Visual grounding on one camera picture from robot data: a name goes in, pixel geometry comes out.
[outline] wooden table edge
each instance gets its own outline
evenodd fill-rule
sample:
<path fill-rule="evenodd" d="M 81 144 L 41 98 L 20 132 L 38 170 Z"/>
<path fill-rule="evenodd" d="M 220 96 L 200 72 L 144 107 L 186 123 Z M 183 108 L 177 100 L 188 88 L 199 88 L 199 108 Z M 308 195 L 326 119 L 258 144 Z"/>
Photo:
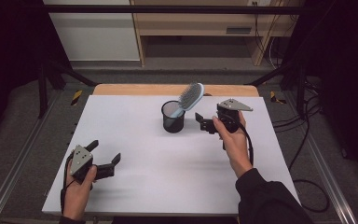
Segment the wooden table edge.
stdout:
<path fill-rule="evenodd" d="M 93 95 L 180 95 L 188 85 L 182 84 L 99 84 Z M 255 86 L 204 85 L 205 95 L 258 97 Z"/>

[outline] white wall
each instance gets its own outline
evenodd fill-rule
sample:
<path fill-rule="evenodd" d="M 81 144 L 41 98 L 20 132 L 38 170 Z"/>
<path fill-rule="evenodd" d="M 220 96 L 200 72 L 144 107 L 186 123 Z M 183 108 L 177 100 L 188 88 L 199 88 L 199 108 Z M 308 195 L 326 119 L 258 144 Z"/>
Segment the white wall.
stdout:
<path fill-rule="evenodd" d="M 44 0 L 46 5 L 129 5 L 129 0 Z M 50 13 L 70 61 L 139 61 L 131 14 Z"/>

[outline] human hand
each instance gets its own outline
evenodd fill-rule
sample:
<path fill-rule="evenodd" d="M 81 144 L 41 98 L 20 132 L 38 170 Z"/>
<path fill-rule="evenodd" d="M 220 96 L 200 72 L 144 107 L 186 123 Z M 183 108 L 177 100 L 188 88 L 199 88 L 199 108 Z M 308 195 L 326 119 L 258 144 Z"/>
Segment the human hand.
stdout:
<path fill-rule="evenodd" d="M 63 216 L 80 221 L 83 218 L 84 210 L 86 209 L 87 201 L 89 200 L 91 184 L 97 175 L 97 167 L 94 165 L 91 166 L 83 183 L 79 184 L 71 175 L 69 175 L 72 160 L 68 163 L 68 167 L 66 167 L 66 173 L 68 174 L 66 176 L 66 183 L 68 184 L 68 187 L 65 194 Z"/>
<path fill-rule="evenodd" d="M 240 123 L 243 127 L 246 126 L 245 118 L 243 114 L 239 111 Z M 238 129 L 234 133 L 230 133 L 224 123 L 213 116 L 213 125 L 216 130 L 219 132 L 220 137 L 223 139 L 223 143 L 225 144 L 226 153 L 228 154 L 229 161 L 232 169 L 235 172 L 237 177 L 242 176 L 247 171 L 253 168 L 252 164 L 249 161 L 248 155 L 248 147 L 245 133 L 242 129 Z"/>

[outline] black backdrop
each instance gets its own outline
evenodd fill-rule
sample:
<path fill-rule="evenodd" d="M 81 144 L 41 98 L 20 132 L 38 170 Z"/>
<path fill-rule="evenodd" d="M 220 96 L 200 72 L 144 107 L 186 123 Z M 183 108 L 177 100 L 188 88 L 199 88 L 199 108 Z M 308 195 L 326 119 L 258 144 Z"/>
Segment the black backdrop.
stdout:
<path fill-rule="evenodd" d="M 307 1 L 318 6 L 330 1 Z M 300 17 L 285 60 L 295 55 L 316 20 Z M 322 102 L 343 156 L 358 160 L 358 1 L 337 0 L 310 42 L 304 60 L 308 76 L 322 80 Z"/>
<path fill-rule="evenodd" d="M 54 59 L 71 68 L 48 13 L 26 14 L 22 4 L 43 1 L 0 0 L 0 119 L 9 93 L 36 80 L 42 62 Z"/>

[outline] white table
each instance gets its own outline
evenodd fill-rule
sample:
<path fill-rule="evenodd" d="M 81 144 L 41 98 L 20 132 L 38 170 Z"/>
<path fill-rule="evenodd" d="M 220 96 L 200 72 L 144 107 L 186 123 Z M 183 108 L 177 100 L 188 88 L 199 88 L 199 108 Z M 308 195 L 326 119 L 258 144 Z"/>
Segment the white table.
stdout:
<path fill-rule="evenodd" d="M 267 180 L 281 181 L 298 200 L 263 98 L 233 96 L 254 109 L 243 112 L 255 150 L 255 167 Z M 203 97 L 186 112 L 179 133 L 162 128 L 161 106 L 177 96 L 91 95 L 68 147 L 93 140 L 95 164 L 121 152 L 114 177 L 98 181 L 86 213 L 100 216 L 236 216 L 240 197 L 222 141 L 200 131 L 194 113 L 210 118 L 224 97 Z M 42 209 L 61 214 L 64 161 Z"/>

